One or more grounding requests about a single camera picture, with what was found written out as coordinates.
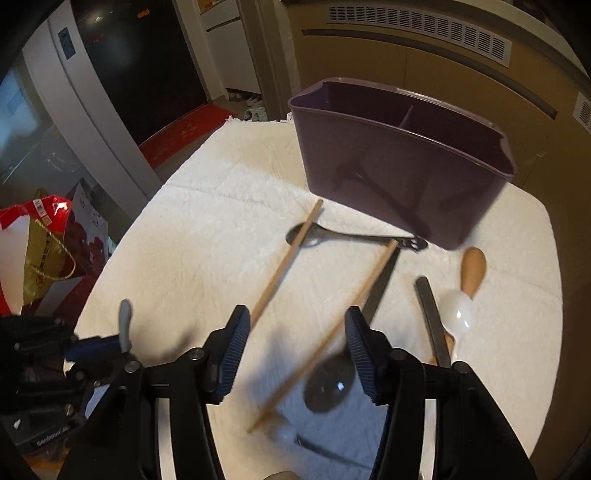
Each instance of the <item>red floor mat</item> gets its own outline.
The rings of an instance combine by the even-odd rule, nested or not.
[[[230,116],[233,115],[227,110],[208,103],[152,135],[139,149],[150,166],[156,168],[202,135],[221,127]]]

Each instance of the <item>vent grille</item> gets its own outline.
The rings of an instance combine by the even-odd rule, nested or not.
[[[591,102],[581,92],[579,92],[577,103],[574,106],[573,117],[591,134]]]
[[[509,66],[512,43],[468,22],[418,9],[386,5],[329,5],[330,23],[381,25],[422,33],[479,53]]]

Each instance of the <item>white towel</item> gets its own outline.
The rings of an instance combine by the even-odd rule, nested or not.
[[[287,251],[285,233],[305,220],[315,195],[306,185],[295,127],[231,120],[169,179],[127,232],[82,313],[81,337],[117,331],[119,302],[134,305],[133,353],[146,365],[172,361],[222,327],[234,305],[254,306]],[[339,231],[405,234],[363,213],[326,201],[319,223]],[[560,354],[562,312],[556,245],[548,214],[535,198],[507,185],[467,244],[480,247],[488,273],[475,297],[478,321],[459,347],[531,454],[550,405]],[[302,249],[251,333],[235,385],[209,407],[229,480],[262,480],[293,470],[304,480],[363,479],[298,446],[246,434],[263,401],[314,349],[350,305],[383,247],[326,242]],[[422,361],[432,356],[416,276],[435,298],[459,286],[462,250],[435,245],[403,251],[373,323],[393,346]],[[430,478],[434,410],[428,402],[421,470]],[[357,382],[335,411],[312,414],[299,385],[280,405],[304,437],[372,465],[385,407]]]

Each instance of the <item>wall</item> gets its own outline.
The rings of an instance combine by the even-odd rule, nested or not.
[[[458,2],[410,3],[441,11]],[[553,401],[531,457],[540,480],[556,478],[591,426],[591,368],[586,355],[591,344],[591,135],[572,117],[579,91],[591,99],[588,77],[540,37],[485,12],[442,11],[512,40],[509,68],[419,33],[329,24],[326,3],[304,2],[287,12],[302,88],[331,76],[406,87],[474,111],[507,133],[521,170],[516,183],[548,210],[561,269],[560,365]],[[330,30],[332,36],[304,35],[302,30],[308,29]],[[347,36],[346,30],[361,31],[365,37]],[[510,81],[503,84],[503,79]],[[532,98],[554,113],[545,113]]]
[[[197,64],[197,71],[206,88],[209,100],[225,96],[226,89],[222,86],[212,54],[207,44],[205,31],[199,20],[199,6],[193,0],[174,0],[185,39]]]
[[[287,66],[287,74],[291,86],[291,94],[296,95],[301,91],[300,73],[297,69],[296,50],[294,48],[293,38],[291,36],[290,19],[287,16],[287,9],[281,0],[273,0],[275,4],[275,13],[277,15],[277,25],[279,35],[281,36],[281,45]]]

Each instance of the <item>gift bag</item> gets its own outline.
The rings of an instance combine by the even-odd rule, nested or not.
[[[107,260],[107,224],[81,185],[0,210],[0,313],[74,327]]]

